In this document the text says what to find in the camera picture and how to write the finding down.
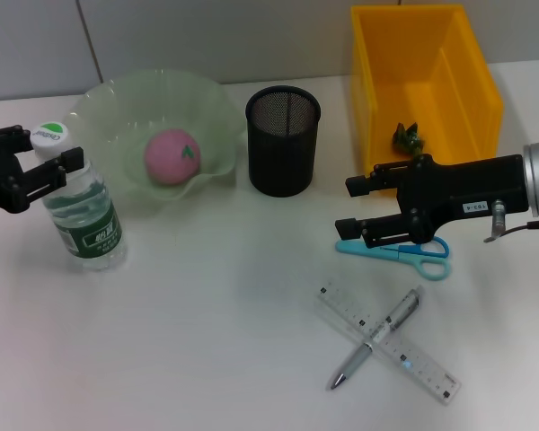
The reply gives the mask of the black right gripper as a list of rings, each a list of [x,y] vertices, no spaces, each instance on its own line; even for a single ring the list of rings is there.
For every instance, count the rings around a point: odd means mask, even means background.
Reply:
[[[429,242],[444,224],[491,216],[497,201],[508,214],[529,209],[524,162],[518,154],[452,165],[424,155],[413,162],[377,164],[368,176],[349,177],[345,185],[353,198],[397,190],[401,215],[335,221],[343,241],[362,239],[368,248]]]

